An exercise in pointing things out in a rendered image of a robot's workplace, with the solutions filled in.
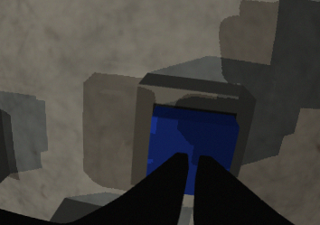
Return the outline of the purple button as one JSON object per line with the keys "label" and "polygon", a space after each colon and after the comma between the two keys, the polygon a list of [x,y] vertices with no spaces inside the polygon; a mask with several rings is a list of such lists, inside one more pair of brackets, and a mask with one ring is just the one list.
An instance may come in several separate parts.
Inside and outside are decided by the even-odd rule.
{"label": "purple button", "polygon": [[10,165],[8,165],[6,154],[3,119],[1,118],[0,108],[0,183],[8,176],[8,174],[10,174]]}

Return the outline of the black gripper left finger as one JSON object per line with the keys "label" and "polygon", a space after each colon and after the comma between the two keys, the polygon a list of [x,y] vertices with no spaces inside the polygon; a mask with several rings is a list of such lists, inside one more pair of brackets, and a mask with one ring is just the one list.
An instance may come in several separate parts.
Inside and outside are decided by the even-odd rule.
{"label": "black gripper left finger", "polygon": [[0,225],[178,225],[188,171],[188,155],[177,152],[134,188],[75,221],[62,224],[0,208]]}

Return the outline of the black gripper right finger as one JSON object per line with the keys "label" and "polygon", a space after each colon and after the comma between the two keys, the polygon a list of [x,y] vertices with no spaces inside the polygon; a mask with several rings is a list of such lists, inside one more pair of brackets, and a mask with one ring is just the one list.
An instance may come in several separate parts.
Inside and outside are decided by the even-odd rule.
{"label": "black gripper right finger", "polygon": [[295,225],[211,156],[201,155],[193,186],[193,225]]}

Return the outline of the red button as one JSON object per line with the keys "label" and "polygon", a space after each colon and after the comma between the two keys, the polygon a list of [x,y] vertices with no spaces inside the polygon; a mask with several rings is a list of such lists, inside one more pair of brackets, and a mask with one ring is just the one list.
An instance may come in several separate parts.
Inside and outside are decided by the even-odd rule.
{"label": "red button", "polygon": [[93,211],[98,210],[99,207],[102,206],[95,203],[75,201],[65,197],[65,199],[62,200],[61,206],[55,211],[50,221],[66,224],[66,222],[75,221],[90,212],[92,213]]}

